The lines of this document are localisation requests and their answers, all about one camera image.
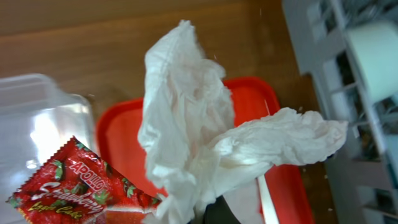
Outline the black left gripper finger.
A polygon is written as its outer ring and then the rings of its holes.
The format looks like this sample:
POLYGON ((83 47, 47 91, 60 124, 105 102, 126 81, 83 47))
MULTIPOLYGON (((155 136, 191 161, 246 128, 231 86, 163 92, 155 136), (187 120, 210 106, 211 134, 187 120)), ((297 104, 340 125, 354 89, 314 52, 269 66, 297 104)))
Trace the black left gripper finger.
POLYGON ((223 196, 206 207, 203 224, 240 224, 223 196))

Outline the white plastic spoon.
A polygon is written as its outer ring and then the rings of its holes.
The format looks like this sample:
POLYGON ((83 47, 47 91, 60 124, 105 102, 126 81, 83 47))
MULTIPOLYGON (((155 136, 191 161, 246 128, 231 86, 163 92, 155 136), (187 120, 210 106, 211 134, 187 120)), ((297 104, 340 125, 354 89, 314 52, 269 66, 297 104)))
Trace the white plastic spoon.
POLYGON ((257 178, 257 184, 265 224, 279 224, 279 219, 264 175, 257 178))

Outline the white napkin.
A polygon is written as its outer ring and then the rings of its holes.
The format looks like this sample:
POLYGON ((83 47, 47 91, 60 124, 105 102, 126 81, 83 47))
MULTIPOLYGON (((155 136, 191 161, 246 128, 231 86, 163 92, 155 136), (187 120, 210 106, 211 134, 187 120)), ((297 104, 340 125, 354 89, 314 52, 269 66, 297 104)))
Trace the white napkin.
POLYGON ((145 56, 143 117, 137 135, 146 177, 167 191, 145 223, 201 220, 218 197, 280 165, 324 161, 346 142, 348 122, 282 108, 234 125, 224 68, 209 60, 189 21, 145 56))

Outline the red snack wrapper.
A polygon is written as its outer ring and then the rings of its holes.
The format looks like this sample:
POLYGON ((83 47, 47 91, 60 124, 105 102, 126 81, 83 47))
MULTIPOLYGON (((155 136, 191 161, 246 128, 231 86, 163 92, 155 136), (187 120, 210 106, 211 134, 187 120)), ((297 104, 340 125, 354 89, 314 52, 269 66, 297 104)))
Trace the red snack wrapper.
POLYGON ((142 223, 160 200, 72 137, 6 201, 27 223, 142 223))

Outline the green bowl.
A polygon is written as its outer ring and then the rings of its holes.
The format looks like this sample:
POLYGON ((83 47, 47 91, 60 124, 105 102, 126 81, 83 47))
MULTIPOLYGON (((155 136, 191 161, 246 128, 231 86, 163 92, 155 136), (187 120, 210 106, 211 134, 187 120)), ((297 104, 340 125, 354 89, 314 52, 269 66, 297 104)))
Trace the green bowl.
POLYGON ((397 93, 397 25, 371 22, 346 31, 346 41, 371 103, 397 93))

